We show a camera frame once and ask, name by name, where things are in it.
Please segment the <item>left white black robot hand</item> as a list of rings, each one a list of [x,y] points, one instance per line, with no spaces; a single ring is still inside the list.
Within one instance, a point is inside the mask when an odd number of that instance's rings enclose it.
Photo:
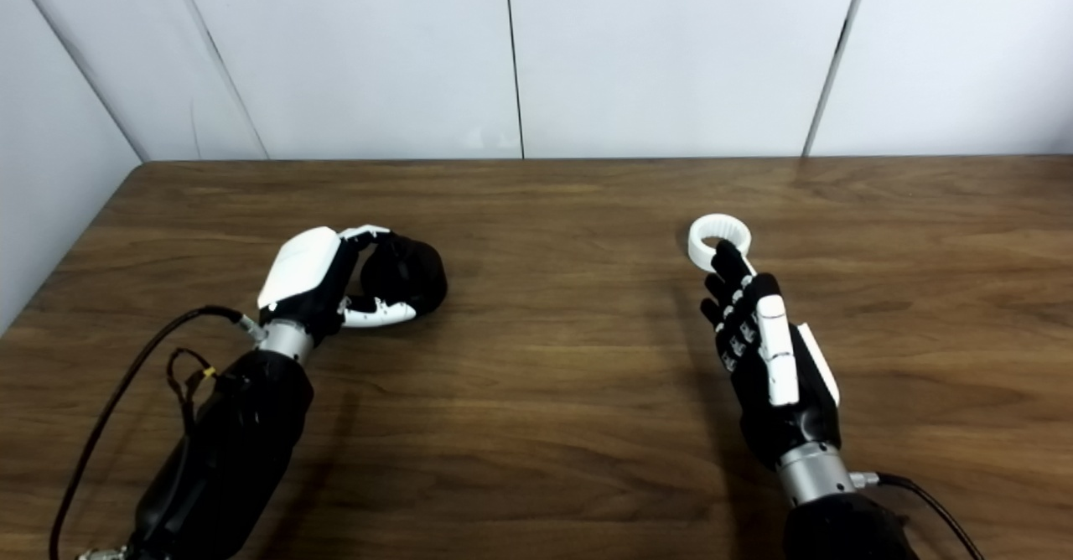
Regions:
[[[376,225],[344,231],[321,226],[283,244],[258,294],[264,331],[258,349],[299,359],[342,328],[373,329],[416,319],[418,311],[409,303],[346,292],[361,251],[394,236],[391,229]]]

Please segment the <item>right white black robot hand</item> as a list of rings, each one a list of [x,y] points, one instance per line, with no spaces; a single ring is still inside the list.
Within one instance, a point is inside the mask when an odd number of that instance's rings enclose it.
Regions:
[[[710,266],[700,309],[758,461],[773,469],[804,444],[842,445],[834,375],[807,324],[790,320],[777,277],[756,272],[725,240],[714,247]]]

